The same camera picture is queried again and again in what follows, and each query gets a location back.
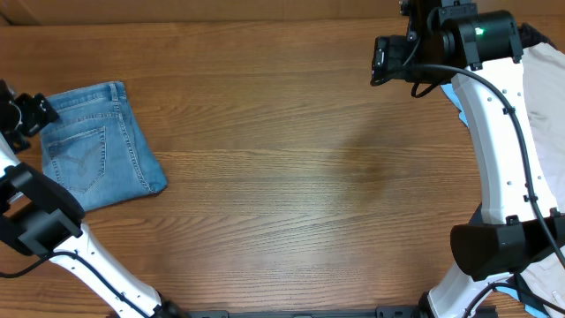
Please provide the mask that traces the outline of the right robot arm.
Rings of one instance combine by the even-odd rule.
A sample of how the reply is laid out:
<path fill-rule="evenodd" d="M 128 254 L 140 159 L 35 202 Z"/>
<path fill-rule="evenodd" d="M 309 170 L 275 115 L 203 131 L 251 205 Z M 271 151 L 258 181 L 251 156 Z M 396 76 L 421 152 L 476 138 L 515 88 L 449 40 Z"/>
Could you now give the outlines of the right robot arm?
<path fill-rule="evenodd" d="M 454 264 L 413 307 L 378 307 L 379 317 L 493 317 L 482 303 L 532 263 L 559 255 L 564 216 L 543 177 L 524 101 L 524 54 L 508 11 L 481 13 L 470 1 L 403 1 L 404 35 L 374 44 L 373 86 L 412 85 L 415 98 L 451 84 L 478 162 L 482 201 L 453 227 Z"/>

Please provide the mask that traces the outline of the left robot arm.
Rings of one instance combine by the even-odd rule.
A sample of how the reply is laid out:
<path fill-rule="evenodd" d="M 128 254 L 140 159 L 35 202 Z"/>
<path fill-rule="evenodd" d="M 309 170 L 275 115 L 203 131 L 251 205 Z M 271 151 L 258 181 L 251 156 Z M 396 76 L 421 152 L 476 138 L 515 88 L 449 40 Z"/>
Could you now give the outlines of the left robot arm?
<path fill-rule="evenodd" d="M 88 211 L 167 187 L 119 81 L 58 95 L 1 87 L 1 240 L 68 270 L 119 317 L 184 311 L 122 266 L 94 237 Z"/>

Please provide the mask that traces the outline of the light blue denim jeans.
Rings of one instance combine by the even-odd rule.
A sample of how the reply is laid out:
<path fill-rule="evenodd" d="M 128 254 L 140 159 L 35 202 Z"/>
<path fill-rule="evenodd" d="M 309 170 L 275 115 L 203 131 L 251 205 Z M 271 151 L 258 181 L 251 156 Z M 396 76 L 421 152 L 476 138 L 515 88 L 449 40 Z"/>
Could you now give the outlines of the light blue denim jeans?
<path fill-rule="evenodd" d="M 58 119 L 41 131 L 43 173 L 85 211 L 158 194 L 168 185 L 121 81 L 48 98 Z"/>

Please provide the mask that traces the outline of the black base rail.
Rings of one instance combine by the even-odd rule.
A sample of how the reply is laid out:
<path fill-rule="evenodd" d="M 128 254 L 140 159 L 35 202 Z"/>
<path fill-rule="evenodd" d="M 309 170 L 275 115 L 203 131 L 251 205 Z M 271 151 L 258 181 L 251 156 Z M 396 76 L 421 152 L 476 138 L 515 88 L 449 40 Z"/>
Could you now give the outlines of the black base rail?
<path fill-rule="evenodd" d="M 432 318 L 418 306 L 379 306 L 375 309 L 230 313 L 192 311 L 190 318 Z"/>

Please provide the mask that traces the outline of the dark garment at top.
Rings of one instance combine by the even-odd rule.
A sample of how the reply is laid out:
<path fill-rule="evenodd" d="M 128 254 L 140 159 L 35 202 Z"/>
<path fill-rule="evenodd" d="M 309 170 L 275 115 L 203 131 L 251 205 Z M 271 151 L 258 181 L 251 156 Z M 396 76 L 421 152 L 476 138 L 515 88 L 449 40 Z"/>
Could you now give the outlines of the dark garment at top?
<path fill-rule="evenodd" d="M 536 46 L 540 43 L 550 45 L 552 48 L 557 49 L 557 46 L 551 41 L 549 37 L 542 34 L 538 29 L 528 23 L 523 23 L 518 28 L 520 40 L 524 48 Z"/>

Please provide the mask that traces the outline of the light blue shirt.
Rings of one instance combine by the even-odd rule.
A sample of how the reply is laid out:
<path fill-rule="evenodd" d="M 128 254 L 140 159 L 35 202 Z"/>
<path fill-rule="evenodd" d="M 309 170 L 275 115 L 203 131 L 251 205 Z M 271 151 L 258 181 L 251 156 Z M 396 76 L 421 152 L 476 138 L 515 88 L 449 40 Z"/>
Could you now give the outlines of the light blue shirt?
<path fill-rule="evenodd" d="M 460 119 L 460 121 L 465 125 L 468 126 L 468 121 L 467 118 L 464 114 L 464 110 L 463 110 L 463 106 L 460 103 L 458 97 L 456 96 L 455 90 L 453 88 L 453 86 L 451 84 L 445 84 L 445 85 L 441 85 L 441 89 L 443 91 L 443 93 L 445 94 L 445 96 L 447 96 L 447 98 L 453 103 L 453 105 L 457 108 L 458 110 L 458 118 Z"/>

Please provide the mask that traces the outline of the beige garment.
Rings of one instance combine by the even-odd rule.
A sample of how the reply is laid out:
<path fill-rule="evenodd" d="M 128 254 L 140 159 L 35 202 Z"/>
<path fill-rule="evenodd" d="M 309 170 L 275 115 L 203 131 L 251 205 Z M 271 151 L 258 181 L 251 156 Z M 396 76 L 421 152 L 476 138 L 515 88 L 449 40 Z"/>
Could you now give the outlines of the beige garment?
<path fill-rule="evenodd" d="M 564 54 L 547 43 L 524 50 L 525 105 L 540 166 L 564 211 Z M 564 307 L 564 267 L 555 254 L 523 273 L 530 289 Z"/>

